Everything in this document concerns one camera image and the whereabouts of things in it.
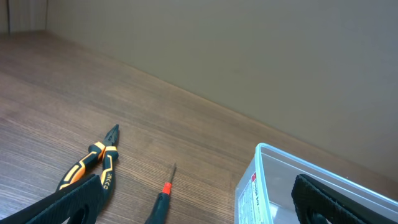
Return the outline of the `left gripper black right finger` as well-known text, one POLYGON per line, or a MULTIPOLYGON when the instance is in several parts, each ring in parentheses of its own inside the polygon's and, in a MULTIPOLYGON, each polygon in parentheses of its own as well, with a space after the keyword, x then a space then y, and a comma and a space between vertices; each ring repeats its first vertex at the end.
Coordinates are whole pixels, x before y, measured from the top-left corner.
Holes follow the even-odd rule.
POLYGON ((291 196, 300 224, 397 224, 305 174, 291 196))

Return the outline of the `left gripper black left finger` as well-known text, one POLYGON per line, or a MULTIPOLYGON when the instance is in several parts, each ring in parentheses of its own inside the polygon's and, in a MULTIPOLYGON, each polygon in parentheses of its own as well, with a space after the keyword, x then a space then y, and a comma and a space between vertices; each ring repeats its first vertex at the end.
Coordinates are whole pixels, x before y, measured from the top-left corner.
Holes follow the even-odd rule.
POLYGON ((1 220, 2 224, 95 223, 104 205, 100 177, 88 177, 1 220))

